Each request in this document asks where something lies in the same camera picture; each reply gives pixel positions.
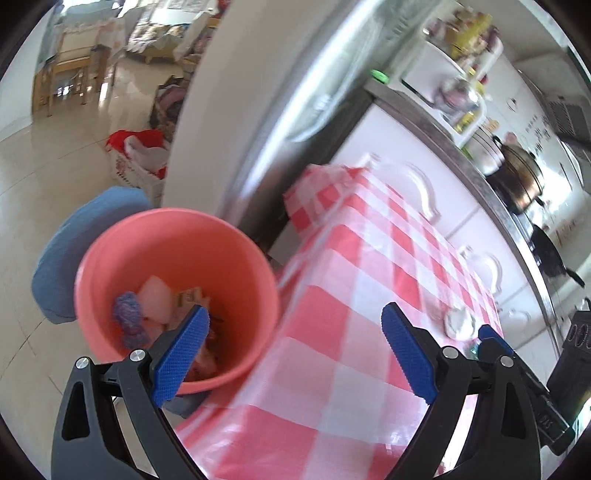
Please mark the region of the blue green snack wrapper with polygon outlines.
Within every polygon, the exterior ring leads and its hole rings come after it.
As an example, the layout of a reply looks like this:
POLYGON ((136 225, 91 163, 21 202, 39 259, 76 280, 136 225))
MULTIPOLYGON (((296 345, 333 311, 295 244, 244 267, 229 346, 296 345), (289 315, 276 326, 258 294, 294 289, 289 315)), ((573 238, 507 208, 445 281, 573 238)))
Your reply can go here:
POLYGON ((478 360, 479 359, 479 346, 480 346, 481 341, 479 339, 474 339, 471 340, 466 348, 465 354, 466 357, 472 360, 478 360))

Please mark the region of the orange plastic trash bucket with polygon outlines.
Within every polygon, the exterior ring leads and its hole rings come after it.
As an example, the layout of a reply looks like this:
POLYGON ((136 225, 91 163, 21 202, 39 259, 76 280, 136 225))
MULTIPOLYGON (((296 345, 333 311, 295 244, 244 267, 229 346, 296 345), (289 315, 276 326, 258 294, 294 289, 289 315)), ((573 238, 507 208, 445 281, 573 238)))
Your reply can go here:
POLYGON ((217 372, 185 381, 179 394, 217 389, 256 364, 276 329, 280 298, 266 256, 242 231, 201 212, 158 208, 134 214, 101 234, 85 253, 76 276, 74 304, 82 334, 104 363, 128 353, 112 317, 115 299, 137 293, 159 278, 177 311, 180 294, 205 298, 214 333, 217 372))

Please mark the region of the black frying pan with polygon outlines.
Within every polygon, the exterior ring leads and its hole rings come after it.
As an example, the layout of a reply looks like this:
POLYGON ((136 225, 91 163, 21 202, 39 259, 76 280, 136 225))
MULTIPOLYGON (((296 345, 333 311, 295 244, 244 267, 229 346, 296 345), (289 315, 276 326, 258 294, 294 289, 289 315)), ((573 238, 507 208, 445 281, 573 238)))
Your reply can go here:
POLYGON ((586 286, 585 281, 575 271, 565 266, 550 237, 535 224, 532 225, 530 244, 533 247, 533 255, 538 260, 539 269, 543 274, 549 278, 570 277, 581 288, 586 286))

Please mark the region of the green small lid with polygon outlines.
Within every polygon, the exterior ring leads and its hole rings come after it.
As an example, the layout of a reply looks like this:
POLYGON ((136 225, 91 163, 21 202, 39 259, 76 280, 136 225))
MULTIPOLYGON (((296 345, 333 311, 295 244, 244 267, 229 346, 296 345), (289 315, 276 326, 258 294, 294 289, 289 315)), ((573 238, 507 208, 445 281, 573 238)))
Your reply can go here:
POLYGON ((373 69, 370 71, 370 76, 382 84, 388 84, 390 82, 389 76, 380 70, 373 69))

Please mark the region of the red white basket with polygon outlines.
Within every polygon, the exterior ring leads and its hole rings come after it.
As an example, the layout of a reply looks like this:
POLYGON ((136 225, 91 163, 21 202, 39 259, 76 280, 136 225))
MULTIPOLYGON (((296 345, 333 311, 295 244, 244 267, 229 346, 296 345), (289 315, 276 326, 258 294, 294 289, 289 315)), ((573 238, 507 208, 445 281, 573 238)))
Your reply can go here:
POLYGON ((122 186, 142 190, 154 205, 161 204, 169 143, 156 129, 117 130, 105 142, 111 177, 122 186))

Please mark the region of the wooden chair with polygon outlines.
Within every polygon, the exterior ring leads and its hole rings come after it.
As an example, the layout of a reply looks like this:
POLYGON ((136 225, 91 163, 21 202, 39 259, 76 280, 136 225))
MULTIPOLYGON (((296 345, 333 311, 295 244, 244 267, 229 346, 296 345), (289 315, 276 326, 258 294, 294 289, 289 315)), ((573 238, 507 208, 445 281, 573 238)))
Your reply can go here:
POLYGON ((50 116, 58 80, 69 75, 74 91, 87 102, 89 88, 98 91, 109 68, 115 68, 124 49, 124 27, 114 19, 65 27, 57 37, 54 53, 34 75, 32 113, 41 107, 50 116))

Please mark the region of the blue mesh cloth bundle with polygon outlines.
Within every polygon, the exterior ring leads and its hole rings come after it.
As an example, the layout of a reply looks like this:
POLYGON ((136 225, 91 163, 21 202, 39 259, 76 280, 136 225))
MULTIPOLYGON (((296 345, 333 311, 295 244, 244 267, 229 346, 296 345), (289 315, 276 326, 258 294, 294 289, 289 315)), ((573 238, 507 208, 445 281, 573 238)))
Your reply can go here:
POLYGON ((122 344, 129 350, 144 348, 148 336, 142 325, 143 314, 137 296, 127 291, 115 298, 112 315, 122 331, 122 344))

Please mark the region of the blue round cushion stool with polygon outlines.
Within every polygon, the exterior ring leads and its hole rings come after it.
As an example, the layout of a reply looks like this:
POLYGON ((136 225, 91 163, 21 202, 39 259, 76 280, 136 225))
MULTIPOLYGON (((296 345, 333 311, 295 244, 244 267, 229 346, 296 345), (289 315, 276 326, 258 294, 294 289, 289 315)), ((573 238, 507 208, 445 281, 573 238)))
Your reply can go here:
POLYGON ((151 208, 142 190, 113 186, 61 224, 43 249, 31 280, 33 299, 45 319, 57 325, 76 320, 75 279, 89 247, 114 224, 151 208))

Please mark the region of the brown steel cooking pot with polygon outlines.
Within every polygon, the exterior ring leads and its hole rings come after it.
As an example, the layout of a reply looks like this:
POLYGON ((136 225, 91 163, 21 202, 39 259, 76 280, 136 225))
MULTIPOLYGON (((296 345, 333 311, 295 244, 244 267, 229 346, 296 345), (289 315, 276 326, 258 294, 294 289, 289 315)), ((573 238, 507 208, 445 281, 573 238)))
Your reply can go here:
POLYGON ((486 178, 507 209, 520 215, 534 203, 544 207, 545 180, 535 155, 517 145, 503 143, 496 135, 492 141, 501 152, 502 162, 486 178))

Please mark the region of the green striped white sponge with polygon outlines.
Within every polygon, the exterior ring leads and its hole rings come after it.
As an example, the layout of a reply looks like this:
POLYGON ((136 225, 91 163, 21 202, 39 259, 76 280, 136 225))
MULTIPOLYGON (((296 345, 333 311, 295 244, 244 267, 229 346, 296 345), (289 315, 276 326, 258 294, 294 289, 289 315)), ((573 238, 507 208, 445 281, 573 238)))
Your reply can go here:
POLYGON ((168 324, 174 310, 174 293, 159 277, 149 277, 138 290, 137 301, 144 318, 168 324))

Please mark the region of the white cloth bundle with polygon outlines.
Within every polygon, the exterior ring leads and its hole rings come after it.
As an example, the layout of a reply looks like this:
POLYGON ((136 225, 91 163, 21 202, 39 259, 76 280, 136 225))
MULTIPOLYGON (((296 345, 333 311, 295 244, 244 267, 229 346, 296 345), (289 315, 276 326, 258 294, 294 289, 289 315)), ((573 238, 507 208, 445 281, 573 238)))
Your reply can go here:
POLYGON ((477 322, 467 307, 450 309, 444 318, 448 337, 458 341, 468 341, 477 333, 477 322))

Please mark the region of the steel ladle bowl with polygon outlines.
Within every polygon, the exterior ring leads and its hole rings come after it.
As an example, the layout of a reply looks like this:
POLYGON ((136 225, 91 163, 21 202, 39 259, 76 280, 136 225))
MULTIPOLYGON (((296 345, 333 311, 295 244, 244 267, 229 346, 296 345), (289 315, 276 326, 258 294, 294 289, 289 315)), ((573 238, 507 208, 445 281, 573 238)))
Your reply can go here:
POLYGON ((439 86, 434 105, 448 114, 467 113, 480 105, 480 95, 468 80, 451 78, 439 86))

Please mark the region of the white dish rack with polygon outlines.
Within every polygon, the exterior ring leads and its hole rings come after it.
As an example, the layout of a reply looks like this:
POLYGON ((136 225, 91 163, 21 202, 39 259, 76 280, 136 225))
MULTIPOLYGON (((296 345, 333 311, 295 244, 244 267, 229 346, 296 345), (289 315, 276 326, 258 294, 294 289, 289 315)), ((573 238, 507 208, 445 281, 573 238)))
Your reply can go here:
POLYGON ((490 14, 459 6, 425 26, 400 84, 462 147, 485 120, 485 77, 503 50, 490 14))

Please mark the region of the white kitchen cabinets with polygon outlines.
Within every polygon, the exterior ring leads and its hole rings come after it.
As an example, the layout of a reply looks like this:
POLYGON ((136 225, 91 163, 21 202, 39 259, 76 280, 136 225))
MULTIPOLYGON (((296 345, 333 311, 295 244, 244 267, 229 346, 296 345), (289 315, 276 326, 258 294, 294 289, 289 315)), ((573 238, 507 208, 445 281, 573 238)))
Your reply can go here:
POLYGON ((427 218, 493 294, 507 342, 547 381, 558 355, 530 268, 519 260, 516 240, 441 157, 385 108, 372 104, 332 161, 369 167, 427 218))

